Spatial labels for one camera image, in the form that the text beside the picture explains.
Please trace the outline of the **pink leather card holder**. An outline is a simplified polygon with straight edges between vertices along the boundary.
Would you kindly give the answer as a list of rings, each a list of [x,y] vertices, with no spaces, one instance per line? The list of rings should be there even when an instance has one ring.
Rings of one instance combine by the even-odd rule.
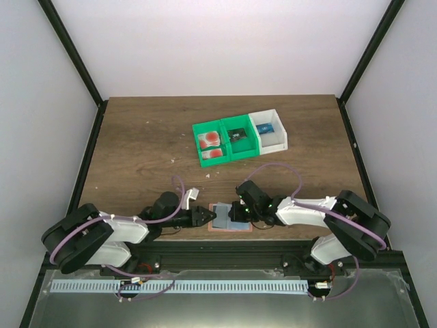
[[[252,232],[250,223],[232,221],[229,212],[231,204],[215,203],[209,204],[209,210],[216,214],[216,218],[208,223],[209,232]]]

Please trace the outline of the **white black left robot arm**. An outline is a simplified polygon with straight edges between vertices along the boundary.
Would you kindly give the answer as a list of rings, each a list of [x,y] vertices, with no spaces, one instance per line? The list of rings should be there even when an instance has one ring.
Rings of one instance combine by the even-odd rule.
[[[197,228],[213,221],[216,213],[190,205],[197,194],[195,188],[182,197],[166,191],[153,206],[131,217],[110,215],[87,203],[45,231],[41,241],[51,264],[63,274],[87,265],[119,269],[134,258],[135,245],[154,241],[164,228]]]

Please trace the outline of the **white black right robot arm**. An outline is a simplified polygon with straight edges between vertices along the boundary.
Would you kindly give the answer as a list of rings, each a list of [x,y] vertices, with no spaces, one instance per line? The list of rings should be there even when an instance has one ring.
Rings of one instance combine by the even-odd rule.
[[[319,273],[336,260],[350,256],[372,261],[385,250],[390,220],[378,209],[349,190],[338,196],[321,199],[298,199],[291,196],[270,197],[253,181],[236,187],[239,200],[228,213],[235,222],[262,221],[269,226],[317,226],[330,230],[311,242],[311,248],[301,256],[305,268]]]

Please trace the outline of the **red circle card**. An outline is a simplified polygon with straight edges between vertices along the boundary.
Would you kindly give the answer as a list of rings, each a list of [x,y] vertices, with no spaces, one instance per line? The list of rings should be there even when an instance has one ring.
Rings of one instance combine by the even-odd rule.
[[[203,160],[215,159],[223,156],[223,151],[221,148],[214,148],[210,150],[204,150],[201,153]]]
[[[220,135],[217,131],[206,133],[204,139],[208,144],[220,144],[221,142]]]

